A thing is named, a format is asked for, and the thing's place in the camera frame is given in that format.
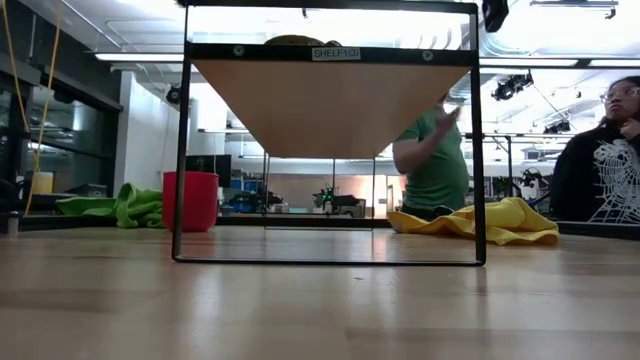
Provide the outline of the red plastic cup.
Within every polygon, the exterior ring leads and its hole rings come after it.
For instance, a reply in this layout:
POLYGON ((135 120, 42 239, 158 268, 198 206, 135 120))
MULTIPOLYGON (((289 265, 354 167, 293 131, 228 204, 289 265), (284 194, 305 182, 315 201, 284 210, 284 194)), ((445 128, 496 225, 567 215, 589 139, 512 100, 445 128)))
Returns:
MULTIPOLYGON (((176 172, 163 174, 162 225, 174 230, 176 172)), ((219 177, 214 173, 186 171, 182 231, 206 232, 218 216, 219 177)))

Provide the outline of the white shelf label sticker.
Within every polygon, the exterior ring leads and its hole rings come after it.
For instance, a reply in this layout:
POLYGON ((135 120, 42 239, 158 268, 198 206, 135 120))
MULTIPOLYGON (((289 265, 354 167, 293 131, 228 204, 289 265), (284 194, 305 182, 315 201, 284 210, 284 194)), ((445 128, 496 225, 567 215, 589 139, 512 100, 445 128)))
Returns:
POLYGON ((361 51, 358 47, 314 47, 311 51, 313 61, 359 61, 361 51))

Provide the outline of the black metal shelf wooden board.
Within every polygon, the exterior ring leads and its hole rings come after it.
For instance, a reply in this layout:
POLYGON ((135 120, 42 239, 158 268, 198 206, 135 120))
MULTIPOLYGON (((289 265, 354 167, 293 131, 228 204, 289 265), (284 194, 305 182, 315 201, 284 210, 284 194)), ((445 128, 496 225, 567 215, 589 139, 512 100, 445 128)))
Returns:
MULTIPOLYGON (((487 240, 485 225, 484 203, 484 165, 482 150, 482 126, 480 106, 480 65, 477 35, 479 25, 479 10, 473 3, 453 2, 421 2, 411 0, 265 0, 265 7, 289 7, 289 8, 328 8, 338 10, 414 10, 433 13, 465 14, 469 17, 470 48, 468 50, 429 50, 434 57, 431 61, 422 61, 431 66, 463 66, 470 74, 472 87, 472 144, 473 144, 473 180, 475 201, 475 259, 470 262, 463 261, 382 261, 381 266, 460 266, 481 267, 486 263, 487 240)), ((176 169, 175 189, 175 213, 174 230, 171 240, 171 258, 178 263, 199 264, 233 264, 233 265, 278 265, 278 266, 346 266, 346 267, 375 267, 376 261, 338 261, 338 260, 274 260, 274 259, 223 259, 223 258, 197 258, 185 257, 181 254, 182 246, 182 207, 185 187, 186 172, 186 142, 187 142, 187 110, 186 98, 191 80, 191 65, 194 60, 247 60, 292 62, 294 64, 309 63, 311 59, 309 46, 282 46, 282 45, 244 45, 244 44, 213 44, 193 43, 184 41, 184 59, 182 69, 182 96, 179 121, 178 155, 176 169), (242 45, 245 48, 243 56, 233 54, 233 48, 242 45)))

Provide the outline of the background robot with green light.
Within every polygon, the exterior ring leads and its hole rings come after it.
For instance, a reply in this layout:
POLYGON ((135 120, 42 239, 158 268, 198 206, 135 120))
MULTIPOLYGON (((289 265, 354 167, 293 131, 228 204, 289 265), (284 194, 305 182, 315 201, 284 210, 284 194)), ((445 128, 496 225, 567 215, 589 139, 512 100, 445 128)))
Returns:
POLYGON ((364 218, 366 200, 354 195, 336 195, 335 188, 327 186, 313 194, 313 202, 324 214, 347 215, 352 218, 364 218))

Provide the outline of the blue storage bins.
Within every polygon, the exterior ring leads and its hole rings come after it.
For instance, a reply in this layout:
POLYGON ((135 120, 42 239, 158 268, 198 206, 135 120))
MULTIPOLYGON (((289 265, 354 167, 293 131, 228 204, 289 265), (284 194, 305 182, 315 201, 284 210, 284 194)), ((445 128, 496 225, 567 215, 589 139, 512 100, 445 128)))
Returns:
POLYGON ((236 213, 259 213, 262 211, 263 181, 261 179, 231 181, 232 196, 228 199, 236 213))

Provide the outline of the black monitor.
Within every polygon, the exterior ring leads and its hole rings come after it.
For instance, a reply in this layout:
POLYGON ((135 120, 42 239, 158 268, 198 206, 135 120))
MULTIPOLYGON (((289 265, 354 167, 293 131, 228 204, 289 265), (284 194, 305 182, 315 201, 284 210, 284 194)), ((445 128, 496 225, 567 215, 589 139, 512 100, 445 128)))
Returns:
POLYGON ((214 173, 218 175, 219 186, 231 187, 231 159, 228 154, 223 155, 188 155, 186 170, 214 173))

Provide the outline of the person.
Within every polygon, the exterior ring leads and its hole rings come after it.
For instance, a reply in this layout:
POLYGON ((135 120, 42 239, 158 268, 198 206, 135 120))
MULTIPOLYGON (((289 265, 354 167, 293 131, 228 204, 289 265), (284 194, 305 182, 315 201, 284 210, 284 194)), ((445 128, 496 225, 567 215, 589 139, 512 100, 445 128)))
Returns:
POLYGON ((559 155, 550 212, 563 221, 640 224, 640 76, 613 82, 595 128, 559 155))
POLYGON ((443 94, 392 143, 397 172, 406 177, 401 211, 426 221, 465 206, 469 173, 457 125, 461 109, 448 112, 443 94))

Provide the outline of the green cloth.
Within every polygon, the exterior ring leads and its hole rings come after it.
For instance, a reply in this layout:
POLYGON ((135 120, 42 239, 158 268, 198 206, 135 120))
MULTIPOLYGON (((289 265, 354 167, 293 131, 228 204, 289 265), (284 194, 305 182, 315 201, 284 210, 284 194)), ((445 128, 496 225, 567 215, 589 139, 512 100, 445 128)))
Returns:
POLYGON ((125 183, 115 198, 75 196, 57 200, 56 205, 63 215, 112 219, 122 229, 163 229, 162 197, 159 190, 125 183))

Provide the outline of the yellow cloth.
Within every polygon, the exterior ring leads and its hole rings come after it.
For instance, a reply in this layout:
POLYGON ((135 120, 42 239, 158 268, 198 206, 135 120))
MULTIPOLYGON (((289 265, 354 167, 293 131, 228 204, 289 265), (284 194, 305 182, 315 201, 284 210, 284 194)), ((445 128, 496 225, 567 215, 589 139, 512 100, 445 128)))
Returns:
MULTIPOLYGON (((476 235, 475 207, 454 211, 450 215, 423 220, 404 212, 388 212, 391 227, 398 233, 428 236, 459 236, 474 239, 476 235)), ((505 245, 556 245, 558 225, 533 210, 518 197, 503 198, 485 204, 486 240, 505 245)))

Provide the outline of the long ceiling light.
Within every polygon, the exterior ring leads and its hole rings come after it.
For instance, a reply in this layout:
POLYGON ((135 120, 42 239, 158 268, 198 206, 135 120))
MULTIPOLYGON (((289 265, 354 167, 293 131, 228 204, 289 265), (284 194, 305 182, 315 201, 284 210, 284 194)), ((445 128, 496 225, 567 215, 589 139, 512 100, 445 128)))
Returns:
POLYGON ((557 68, 573 67, 578 61, 567 58, 504 58, 482 57, 479 61, 482 67, 513 67, 513 68, 557 68))
POLYGON ((181 53, 95 53, 100 60, 111 63, 180 63, 181 53))

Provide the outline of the yellow bucket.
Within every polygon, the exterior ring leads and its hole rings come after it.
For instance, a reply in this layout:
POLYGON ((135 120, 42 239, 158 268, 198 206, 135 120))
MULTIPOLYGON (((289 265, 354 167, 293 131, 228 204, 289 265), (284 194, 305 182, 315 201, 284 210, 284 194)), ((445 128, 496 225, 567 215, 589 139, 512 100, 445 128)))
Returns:
POLYGON ((31 192, 35 194, 51 194, 54 187, 53 183, 53 172, 34 172, 31 180, 31 192))

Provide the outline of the black table edge rail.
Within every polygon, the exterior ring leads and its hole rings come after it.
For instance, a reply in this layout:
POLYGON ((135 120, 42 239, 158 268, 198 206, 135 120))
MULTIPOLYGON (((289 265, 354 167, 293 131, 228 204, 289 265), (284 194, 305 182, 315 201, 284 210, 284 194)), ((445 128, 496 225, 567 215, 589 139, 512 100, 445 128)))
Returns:
MULTIPOLYGON (((116 220, 96 216, 44 215, 16 217, 0 214, 0 233, 5 233, 9 225, 17 225, 19 231, 56 230, 85 227, 114 227, 116 220)), ((326 216, 304 217, 262 217, 247 214, 245 217, 220 217, 219 226, 266 226, 266 227, 313 227, 338 229, 380 229, 390 228, 386 219, 337 218, 326 216)), ((611 239, 640 241, 640 225, 610 223, 558 222, 559 231, 565 235, 581 235, 611 239)))

